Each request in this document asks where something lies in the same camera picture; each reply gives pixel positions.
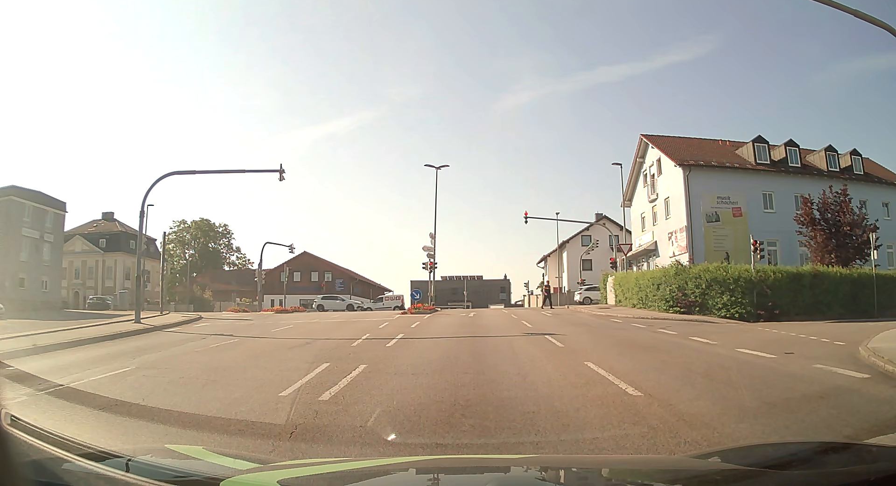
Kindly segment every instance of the asphalt road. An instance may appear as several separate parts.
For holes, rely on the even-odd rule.
[[[106,446],[676,455],[896,432],[896,379],[857,357],[894,327],[568,309],[210,314],[9,361],[0,376],[6,407]]]

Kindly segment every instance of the parked car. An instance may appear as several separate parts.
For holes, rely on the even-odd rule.
[[[318,295],[315,297],[315,309],[318,311],[356,311],[364,309],[360,300],[346,299],[341,295]]]
[[[587,285],[579,287],[573,297],[576,304],[591,304],[592,302],[600,302],[600,287],[597,285]]]
[[[84,308],[91,311],[107,311],[112,309],[112,298],[105,295],[92,295],[87,297],[87,305]]]
[[[387,293],[376,299],[367,302],[364,305],[364,311],[375,311],[380,309],[392,309],[395,311],[404,311],[404,296]]]

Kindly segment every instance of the pedestrian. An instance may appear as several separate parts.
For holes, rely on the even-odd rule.
[[[548,282],[545,282],[544,289],[545,289],[545,297],[541,301],[541,309],[545,308],[546,302],[549,302],[551,305],[551,309],[554,309],[554,300],[551,299],[551,284]]]

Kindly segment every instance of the building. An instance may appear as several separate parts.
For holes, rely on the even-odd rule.
[[[0,187],[0,304],[60,309],[65,203],[38,190]]]
[[[429,281],[411,280],[410,290],[420,289],[426,302]],[[435,306],[438,308],[488,308],[493,304],[507,306],[511,303],[510,280],[485,279],[482,276],[442,276],[435,281]]]
[[[311,309],[315,297],[322,294],[366,302],[389,292],[386,286],[307,251],[264,270],[264,307]]]
[[[750,263],[750,235],[764,241],[764,264],[808,264],[793,218],[805,194],[846,183],[880,230],[880,264],[896,267],[896,173],[857,149],[802,148],[794,140],[750,141],[641,135],[625,186],[631,207],[629,263]]]
[[[573,301],[572,292],[579,288],[579,280],[584,280],[587,285],[598,284],[601,274],[611,271],[610,258],[621,255],[620,250],[614,253],[613,248],[620,242],[632,240],[632,230],[626,229],[625,236],[622,234],[621,223],[606,215],[594,214],[594,222],[585,224],[575,234],[560,241],[559,258],[557,247],[541,256],[537,265],[544,268],[545,278],[551,282],[554,295],[559,292],[567,295],[563,304]],[[597,241],[598,246],[586,256],[585,252],[593,241]],[[538,292],[537,286],[538,282],[531,283],[532,291]]]
[[[146,236],[143,297],[150,304],[160,299],[161,253],[155,238]],[[138,280],[137,229],[104,212],[98,219],[65,232],[62,254],[62,298],[72,309],[83,309],[87,297],[116,297],[122,309],[133,306],[134,282]]]

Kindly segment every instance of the red-leaf tree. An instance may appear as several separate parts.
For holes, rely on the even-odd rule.
[[[871,258],[871,233],[877,232],[877,220],[869,222],[865,208],[852,206],[846,184],[839,190],[829,185],[818,197],[804,196],[793,220],[813,264],[848,267]]]

